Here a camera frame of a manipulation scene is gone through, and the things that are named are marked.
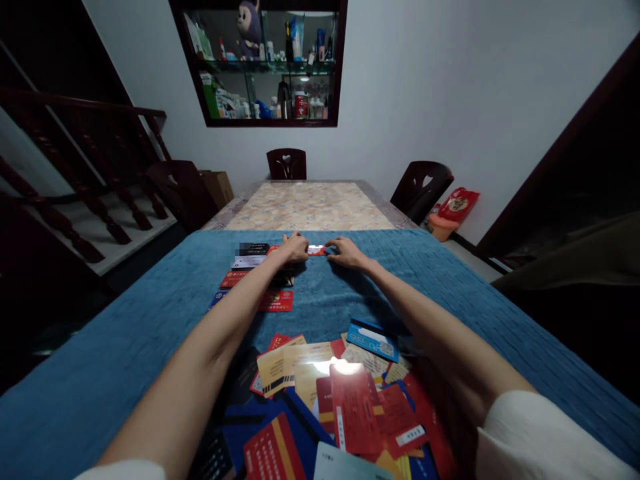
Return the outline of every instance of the plush doll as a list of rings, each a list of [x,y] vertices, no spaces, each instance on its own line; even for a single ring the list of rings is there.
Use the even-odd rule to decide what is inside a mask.
[[[255,6],[252,1],[242,0],[238,8],[238,30],[242,41],[238,42],[241,60],[260,58],[260,40],[262,39],[262,27],[260,26],[260,16],[258,9],[260,0]]]

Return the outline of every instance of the blue tablecloth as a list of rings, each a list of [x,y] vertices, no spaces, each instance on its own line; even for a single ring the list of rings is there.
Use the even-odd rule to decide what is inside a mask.
[[[306,233],[312,244],[340,234],[458,316],[540,393],[640,467],[639,408],[432,236],[420,230]],[[92,466],[206,312],[238,244],[280,241],[274,231],[206,231],[184,240],[0,398],[0,478],[68,479]],[[248,344],[265,350],[275,332],[334,340],[352,316],[397,320],[368,279],[324,257],[309,259],[294,295],[292,312],[258,315]]]

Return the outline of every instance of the floral tablecloth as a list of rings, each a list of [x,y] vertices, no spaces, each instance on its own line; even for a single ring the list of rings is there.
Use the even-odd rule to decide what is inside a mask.
[[[362,180],[267,180],[234,198],[202,230],[418,228]]]

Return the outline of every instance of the person's right arm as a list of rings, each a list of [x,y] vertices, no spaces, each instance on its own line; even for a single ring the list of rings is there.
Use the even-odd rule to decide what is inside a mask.
[[[504,358],[458,318],[364,255],[348,238],[326,244],[338,248],[330,261],[367,275],[382,290],[435,366],[458,392],[476,426],[493,402],[511,390],[536,392]]]

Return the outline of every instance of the dining table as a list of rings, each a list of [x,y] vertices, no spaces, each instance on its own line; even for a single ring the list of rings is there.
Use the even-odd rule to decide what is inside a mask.
[[[312,245],[349,236],[640,468],[638,406],[366,182],[263,181],[190,234],[0,397],[0,478],[69,479],[90,468],[206,314],[240,244],[279,245],[285,231],[296,229]],[[266,351],[276,333],[302,333],[308,343],[339,339],[353,317],[401,322],[368,278],[311,257],[296,272],[293,309],[258,313],[240,351]]]

